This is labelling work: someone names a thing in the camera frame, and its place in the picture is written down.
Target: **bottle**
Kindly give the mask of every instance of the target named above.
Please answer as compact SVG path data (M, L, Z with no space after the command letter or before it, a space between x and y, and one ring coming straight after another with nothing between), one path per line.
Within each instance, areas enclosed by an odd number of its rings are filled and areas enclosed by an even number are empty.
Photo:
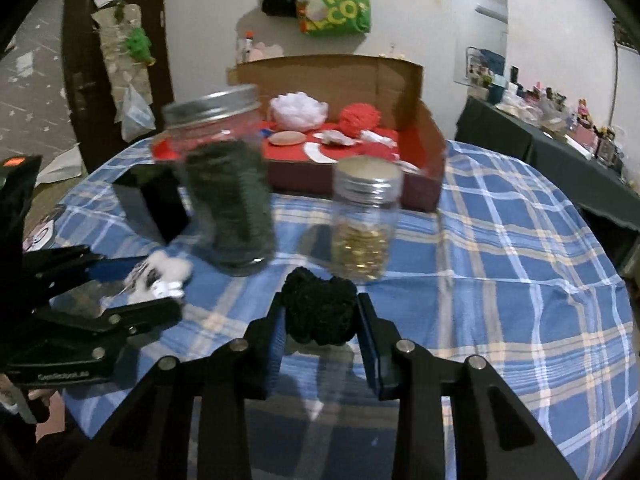
M334 165L332 272L356 283L378 280L396 231L404 174L367 155Z
M251 54L251 49L254 46L254 34L252 31L248 30L244 35L244 41L242 42L242 53L240 59L243 63L247 63L249 61L249 54Z

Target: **blue plaid tablecloth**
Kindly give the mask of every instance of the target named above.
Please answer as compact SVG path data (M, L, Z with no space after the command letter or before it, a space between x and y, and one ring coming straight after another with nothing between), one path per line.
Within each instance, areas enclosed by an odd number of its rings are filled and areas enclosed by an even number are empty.
M63 200L60 246L110 257L158 245L128 227L110 183L150 162L148 141L127 148ZM326 277L330 202L273 196L278 248L258 275L232 278L190 256L183 321L125 352L115 383L73 388L65 402L95 434L159 357L207 356L263 316L295 267ZM573 205L528 165L449 142L438 211L404 211L388 272L361 287L379 316L434 354L485 356L533 412L582 479L603 475L638 424L638 369L625 285ZM444 402L448 478L455 478ZM289 343L276 394L247 410L255 479L390 478L398 405L367 389L354 339L341 348Z

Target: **metal jar lid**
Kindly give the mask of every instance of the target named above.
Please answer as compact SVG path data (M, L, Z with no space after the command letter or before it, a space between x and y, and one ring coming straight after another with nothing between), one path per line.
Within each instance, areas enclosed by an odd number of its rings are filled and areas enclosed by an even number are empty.
M191 101L162 107L167 129L219 121L260 107L256 85L227 86Z
M404 174L397 164L375 156L343 158L334 165L334 193L365 204L395 202Z

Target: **green figurine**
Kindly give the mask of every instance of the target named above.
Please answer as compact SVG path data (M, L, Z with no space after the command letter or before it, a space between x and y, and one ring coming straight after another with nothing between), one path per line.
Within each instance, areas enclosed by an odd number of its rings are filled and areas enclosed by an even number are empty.
M156 58L151 56L151 40L146 36L144 28L134 28L124 43L129 55L136 61L146 63L149 66L156 62Z

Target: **glass jar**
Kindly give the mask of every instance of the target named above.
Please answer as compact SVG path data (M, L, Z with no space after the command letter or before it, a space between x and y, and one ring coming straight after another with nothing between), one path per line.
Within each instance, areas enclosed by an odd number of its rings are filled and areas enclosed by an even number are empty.
M332 272L356 283L385 272L398 222L403 174L373 156L344 158L334 165Z
M197 256L232 276L273 257L271 191L255 85L224 88L162 109L198 230Z

